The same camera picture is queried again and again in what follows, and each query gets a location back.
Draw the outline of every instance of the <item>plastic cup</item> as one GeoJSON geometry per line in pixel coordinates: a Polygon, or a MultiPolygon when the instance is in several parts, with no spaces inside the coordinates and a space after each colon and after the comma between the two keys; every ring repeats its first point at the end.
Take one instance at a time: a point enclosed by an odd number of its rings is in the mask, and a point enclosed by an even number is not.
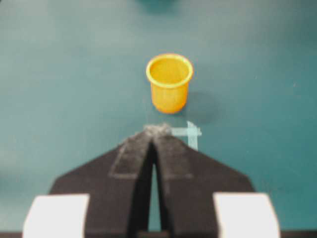
{"type": "Polygon", "coordinates": [[[152,103],[162,113],[176,113],[186,105],[193,65],[184,56],[163,54],[151,59],[146,68],[151,83],[152,103]]]}

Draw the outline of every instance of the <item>tape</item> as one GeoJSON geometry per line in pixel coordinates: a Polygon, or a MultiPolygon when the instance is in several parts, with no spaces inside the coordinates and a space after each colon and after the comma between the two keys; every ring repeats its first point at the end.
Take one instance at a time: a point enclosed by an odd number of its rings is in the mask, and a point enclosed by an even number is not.
{"type": "Polygon", "coordinates": [[[186,127],[173,127],[172,135],[174,136],[187,136],[188,146],[198,150],[198,136],[202,135],[200,128],[196,127],[192,122],[187,121],[186,127]]]}

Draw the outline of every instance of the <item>cup rim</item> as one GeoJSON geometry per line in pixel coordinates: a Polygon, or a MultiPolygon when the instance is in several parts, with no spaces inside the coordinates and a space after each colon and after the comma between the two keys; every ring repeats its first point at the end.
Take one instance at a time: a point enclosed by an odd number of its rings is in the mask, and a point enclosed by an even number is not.
{"type": "Polygon", "coordinates": [[[184,57],[182,55],[179,55],[179,54],[175,54],[175,53],[165,53],[165,54],[161,54],[161,55],[155,56],[148,62],[147,67],[146,67],[146,75],[147,75],[148,80],[151,83],[153,83],[154,85],[162,87],[162,88],[177,88],[177,87],[180,87],[180,86],[188,83],[191,80],[191,78],[193,77],[193,74],[194,74],[193,64],[186,57],[184,57]],[[177,83],[169,83],[169,84],[167,84],[167,83],[161,83],[161,82],[156,81],[152,77],[152,75],[150,73],[150,69],[151,69],[151,66],[155,62],[157,62],[157,61],[159,61],[161,59],[181,60],[188,67],[188,75],[182,81],[177,82],[177,83]]]}

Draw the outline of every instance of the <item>yellow cup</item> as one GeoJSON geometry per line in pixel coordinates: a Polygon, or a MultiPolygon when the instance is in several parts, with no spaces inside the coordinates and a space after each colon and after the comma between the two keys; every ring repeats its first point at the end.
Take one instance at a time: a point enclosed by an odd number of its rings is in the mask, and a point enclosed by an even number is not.
{"type": "Polygon", "coordinates": [[[182,110],[193,73],[193,65],[184,56],[163,54],[151,59],[146,74],[156,109],[169,114],[182,110]]]}

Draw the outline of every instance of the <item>table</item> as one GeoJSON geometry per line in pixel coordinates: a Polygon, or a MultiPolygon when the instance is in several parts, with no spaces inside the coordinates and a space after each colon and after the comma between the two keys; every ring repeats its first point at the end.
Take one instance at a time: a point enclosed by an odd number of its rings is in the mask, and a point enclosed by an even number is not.
{"type": "Polygon", "coordinates": [[[21,231],[58,175],[145,124],[187,121],[199,151],[270,195],[282,229],[317,229],[316,12],[313,0],[2,0],[0,232],[21,231]],[[155,110],[145,77],[166,52],[195,68],[175,115],[155,110]]]}

